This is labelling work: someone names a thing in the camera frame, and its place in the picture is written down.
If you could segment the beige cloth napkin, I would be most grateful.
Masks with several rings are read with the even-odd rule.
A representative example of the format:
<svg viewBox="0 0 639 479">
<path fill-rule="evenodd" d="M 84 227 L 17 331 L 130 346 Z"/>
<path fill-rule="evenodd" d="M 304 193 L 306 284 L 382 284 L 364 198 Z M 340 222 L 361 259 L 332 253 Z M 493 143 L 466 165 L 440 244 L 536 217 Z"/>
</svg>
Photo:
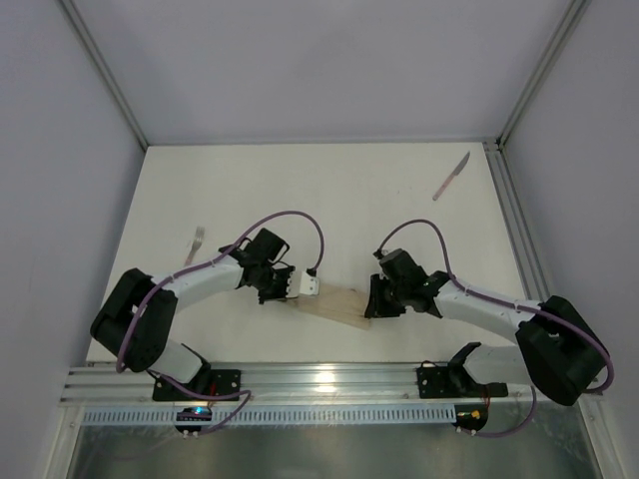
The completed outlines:
<svg viewBox="0 0 639 479">
<path fill-rule="evenodd" d="M 366 293 L 325 282 L 319 285 L 318 294 L 301 294 L 294 300 L 296 308 L 304 313 L 363 330 L 370 327 L 370 320 L 364 317 L 367 303 Z"/>
</svg>

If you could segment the fork with pink handle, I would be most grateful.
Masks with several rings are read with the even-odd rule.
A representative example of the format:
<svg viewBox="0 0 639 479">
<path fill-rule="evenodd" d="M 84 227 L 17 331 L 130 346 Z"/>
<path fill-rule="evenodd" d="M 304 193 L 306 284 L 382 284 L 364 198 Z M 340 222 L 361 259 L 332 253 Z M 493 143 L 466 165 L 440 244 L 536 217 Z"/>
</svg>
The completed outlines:
<svg viewBox="0 0 639 479">
<path fill-rule="evenodd" d="M 195 233 L 194 233 L 194 237 L 193 240 L 191 242 L 191 246 L 190 246 L 190 250 L 189 253 L 185 259 L 184 262 L 184 266 L 189 266 L 193 263 L 194 258 L 197 254 L 197 252 L 199 251 L 199 249 L 201 248 L 204 238 L 205 238 L 205 234 L 206 234 L 206 229 L 202 226 L 197 226 Z"/>
</svg>

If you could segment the knife with pink handle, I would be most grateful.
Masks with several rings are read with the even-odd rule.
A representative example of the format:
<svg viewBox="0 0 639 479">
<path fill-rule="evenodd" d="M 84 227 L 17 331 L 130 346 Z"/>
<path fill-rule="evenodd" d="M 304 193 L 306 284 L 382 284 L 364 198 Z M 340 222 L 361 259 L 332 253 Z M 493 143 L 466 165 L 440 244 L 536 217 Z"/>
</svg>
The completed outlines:
<svg viewBox="0 0 639 479">
<path fill-rule="evenodd" d="M 455 166 L 452 172 L 446 177 L 446 179 L 442 182 L 439 188 L 432 196 L 432 200 L 437 202 L 441 195 L 445 192 L 450 183 L 463 171 L 465 166 L 467 165 L 470 159 L 470 152 L 467 152 L 463 158 L 459 161 L 459 163 Z"/>
</svg>

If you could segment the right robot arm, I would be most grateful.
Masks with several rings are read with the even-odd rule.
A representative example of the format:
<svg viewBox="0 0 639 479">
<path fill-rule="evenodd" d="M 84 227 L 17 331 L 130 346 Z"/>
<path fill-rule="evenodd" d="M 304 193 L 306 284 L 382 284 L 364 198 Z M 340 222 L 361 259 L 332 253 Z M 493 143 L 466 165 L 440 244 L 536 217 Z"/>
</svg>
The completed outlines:
<svg viewBox="0 0 639 479">
<path fill-rule="evenodd" d="M 532 385 L 554 402 L 571 406 L 607 366 L 606 348 L 560 296 L 517 301 L 476 291 L 444 271 L 428 274 L 401 248 L 374 256 L 380 271 L 370 278 L 365 317 L 426 313 L 508 340 L 506 346 L 467 344 L 448 363 L 463 378 L 478 385 Z"/>
</svg>

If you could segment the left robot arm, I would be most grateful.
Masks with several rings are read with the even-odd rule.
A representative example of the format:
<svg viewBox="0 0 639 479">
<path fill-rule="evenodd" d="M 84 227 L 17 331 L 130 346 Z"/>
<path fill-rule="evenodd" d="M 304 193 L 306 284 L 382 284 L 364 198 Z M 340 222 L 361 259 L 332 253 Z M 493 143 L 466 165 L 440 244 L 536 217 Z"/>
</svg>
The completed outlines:
<svg viewBox="0 0 639 479">
<path fill-rule="evenodd" d="M 153 372 L 204 395 L 214 376 L 206 359 L 169 338 L 181 310 L 214 294 L 252 287 L 259 303 L 285 300 L 295 268 L 281 263 L 290 246 L 262 229 L 217 261 L 188 266 L 169 278 L 127 270 L 94 319 L 90 334 L 120 367 Z"/>
</svg>

